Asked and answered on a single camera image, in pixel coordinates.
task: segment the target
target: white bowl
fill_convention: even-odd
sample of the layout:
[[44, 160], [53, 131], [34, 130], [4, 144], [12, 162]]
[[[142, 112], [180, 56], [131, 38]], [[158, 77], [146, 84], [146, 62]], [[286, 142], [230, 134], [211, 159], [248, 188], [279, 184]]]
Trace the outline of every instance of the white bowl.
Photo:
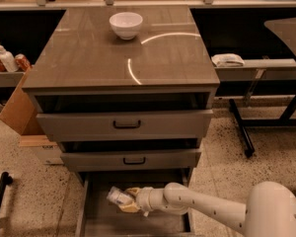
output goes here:
[[123, 40], [131, 40], [139, 33], [142, 17], [133, 12], [121, 12], [110, 17], [111, 29]]

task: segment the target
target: black drawer handle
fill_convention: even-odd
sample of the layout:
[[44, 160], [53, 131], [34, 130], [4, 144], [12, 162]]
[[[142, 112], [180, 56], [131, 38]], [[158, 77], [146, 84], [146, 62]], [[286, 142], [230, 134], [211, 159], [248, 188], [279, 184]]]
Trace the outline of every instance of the black drawer handle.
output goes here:
[[137, 159], [128, 159], [127, 158], [122, 158], [122, 162], [125, 165], [141, 165], [141, 164], [145, 164], [146, 163], [146, 157], [142, 157], [142, 158], [137, 158]]
[[139, 120], [137, 123], [132, 123], [132, 124], [117, 123], [116, 120], [112, 122], [112, 126], [114, 126], [115, 129], [136, 129], [136, 128], [139, 128], [140, 125], [141, 125], [141, 120]]

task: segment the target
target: tiled floor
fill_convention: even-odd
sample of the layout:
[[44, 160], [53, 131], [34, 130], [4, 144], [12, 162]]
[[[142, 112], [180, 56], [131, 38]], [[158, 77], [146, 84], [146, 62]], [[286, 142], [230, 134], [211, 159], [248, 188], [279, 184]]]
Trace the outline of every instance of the tiled floor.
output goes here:
[[[241, 114], [278, 117], [283, 108], [243, 108]], [[251, 128], [250, 135], [256, 153], [247, 159], [232, 114], [214, 109], [190, 188], [246, 202], [255, 184], [275, 181], [296, 195], [296, 127]], [[18, 146], [19, 138], [0, 121], [0, 175], [8, 171], [14, 178], [0, 211], [0, 236], [74, 236], [82, 186], [64, 166], [41, 164], [31, 148]], [[197, 234], [241, 236], [199, 212], [193, 215]]]

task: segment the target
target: spray bottle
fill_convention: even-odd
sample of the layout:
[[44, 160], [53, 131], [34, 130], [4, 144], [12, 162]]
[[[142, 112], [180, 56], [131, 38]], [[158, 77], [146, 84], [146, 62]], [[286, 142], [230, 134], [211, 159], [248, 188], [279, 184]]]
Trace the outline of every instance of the spray bottle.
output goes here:
[[18, 64], [14, 59], [14, 56], [10, 51], [7, 51], [1, 44], [0, 44], [0, 60], [2, 61], [3, 65], [6, 67], [8, 72], [16, 72], [19, 70]]

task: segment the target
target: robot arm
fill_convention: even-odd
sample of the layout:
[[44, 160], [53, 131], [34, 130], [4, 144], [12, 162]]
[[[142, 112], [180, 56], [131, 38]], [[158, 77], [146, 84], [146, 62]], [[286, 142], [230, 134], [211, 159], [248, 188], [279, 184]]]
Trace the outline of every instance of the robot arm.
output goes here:
[[246, 237], [296, 237], [296, 197], [285, 187], [264, 182], [256, 185], [247, 204], [208, 196], [177, 184], [163, 189], [112, 188], [108, 200], [126, 212], [162, 210], [185, 214], [193, 208]]

